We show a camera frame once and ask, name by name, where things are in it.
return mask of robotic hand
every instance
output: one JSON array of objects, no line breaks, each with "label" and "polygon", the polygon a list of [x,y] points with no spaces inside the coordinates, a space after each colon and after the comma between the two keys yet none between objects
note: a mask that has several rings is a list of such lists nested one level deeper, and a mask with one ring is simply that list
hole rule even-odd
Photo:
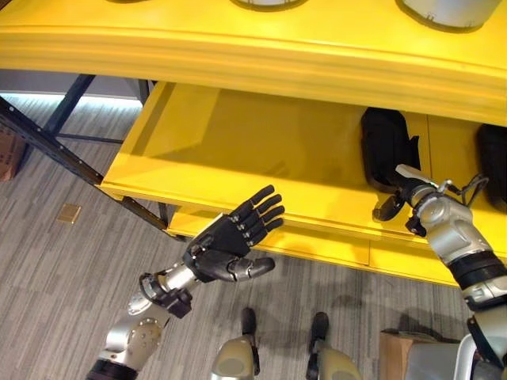
[{"label": "robotic hand", "polygon": [[105,349],[88,373],[88,380],[132,380],[160,345],[170,315],[182,318],[191,310],[190,291],[215,279],[244,281],[275,268],[273,259],[250,260],[250,248],[283,224],[280,195],[273,186],[260,190],[229,215],[217,219],[192,239],[183,262],[139,279],[139,292],[128,304],[128,314],[109,331]]},{"label": "robotic hand", "polygon": [[[470,205],[487,183],[480,175],[462,189],[451,180],[437,185],[408,165],[398,165],[390,181],[398,191],[373,211],[379,220],[394,218],[404,203],[412,208],[408,230],[425,237],[451,271],[474,316],[467,321],[485,361],[504,368],[507,376],[507,268],[474,227]],[[474,189],[467,201],[467,193]],[[461,201],[446,191],[461,196]]]}]

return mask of silver robotic arm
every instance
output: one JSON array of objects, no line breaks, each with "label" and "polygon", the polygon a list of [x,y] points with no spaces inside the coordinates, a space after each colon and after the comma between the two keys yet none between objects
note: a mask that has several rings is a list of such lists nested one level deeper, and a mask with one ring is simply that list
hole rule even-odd
[{"label": "silver robotic arm", "polygon": [[[436,185],[407,165],[398,165],[396,172],[393,181],[399,190],[374,210],[374,217],[392,219],[404,203],[413,208],[406,227],[425,237],[451,271],[474,312],[467,324],[478,352],[485,361],[503,368],[507,376],[507,269],[475,228],[469,208],[487,179],[477,176],[460,190],[450,180]],[[467,202],[471,189],[474,195]],[[446,191],[461,195],[461,202]]]},{"label": "silver robotic arm", "polygon": [[105,348],[88,373],[88,380],[132,380],[160,345],[170,316],[183,318],[191,310],[191,291],[198,283],[215,279],[237,282],[274,269],[273,259],[245,258],[250,248],[282,225],[281,196],[263,188],[229,215],[215,221],[192,239],[183,261],[139,279],[139,291],[128,312],[109,331]]}]

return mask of robotic arm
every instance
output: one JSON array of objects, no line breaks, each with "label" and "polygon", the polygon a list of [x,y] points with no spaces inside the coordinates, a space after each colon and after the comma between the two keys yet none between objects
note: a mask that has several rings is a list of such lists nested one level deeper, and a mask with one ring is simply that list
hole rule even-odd
[{"label": "robotic arm", "polygon": [[283,206],[273,186],[263,188],[229,215],[217,219],[185,250],[183,261],[164,271],[145,273],[128,312],[109,331],[105,348],[87,380],[132,380],[160,345],[170,315],[183,318],[192,308],[191,290],[215,279],[237,282],[275,268],[273,259],[245,258],[250,248],[283,224]]},{"label": "robotic arm", "polygon": [[[406,227],[425,237],[451,271],[474,312],[467,325],[478,352],[485,361],[503,368],[507,376],[507,268],[474,227],[469,208],[487,178],[476,176],[460,190],[450,180],[437,185],[420,171],[398,165],[390,181],[397,184],[398,191],[373,211],[374,218],[392,219],[404,203],[413,208]],[[474,193],[467,202],[471,189]],[[461,195],[461,202],[446,195],[447,190]]]}]

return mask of gray carpet floor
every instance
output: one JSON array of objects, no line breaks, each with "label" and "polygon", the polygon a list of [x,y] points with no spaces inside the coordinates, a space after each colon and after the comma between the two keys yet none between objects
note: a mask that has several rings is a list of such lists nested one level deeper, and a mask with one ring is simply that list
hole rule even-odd
[{"label": "gray carpet floor", "polygon": [[[53,99],[7,99],[40,124],[56,106]],[[139,111],[138,105],[84,101],[63,131],[122,139]],[[64,142],[102,172],[118,149]],[[63,203],[82,205],[74,225],[56,222]],[[139,274],[171,265],[185,243],[37,151],[14,180],[0,183],[0,205],[0,379],[84,378]],[[240,333],[245,306],[257,311],[259,379],[304,378],[307,332],[320,310],[330,315],[329,342],[353,358],[365,379],[378,378],[383,329],[433,330],[456,339],[466,333],[468,311],[455,288],[275,259],[276,269],[255,281],[200,285],[192,313],[169,323],[139,378],[208,378],[221,343]]]}]

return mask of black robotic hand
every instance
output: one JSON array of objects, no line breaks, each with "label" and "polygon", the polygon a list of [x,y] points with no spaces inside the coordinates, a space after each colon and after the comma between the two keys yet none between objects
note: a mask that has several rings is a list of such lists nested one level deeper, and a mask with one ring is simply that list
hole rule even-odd
[{"label": "black robotic hand", "polygon": [[243,281],[275,268],[272,258],[249,260],[244,257],[271,230],[283,224],[279,217],[284,207],[273,207],[282,200],[279,194],[261,203],[274,191],[272,185],[263,188],[229,215],[220,215],[190,242],[183,261],[200,281]]}]

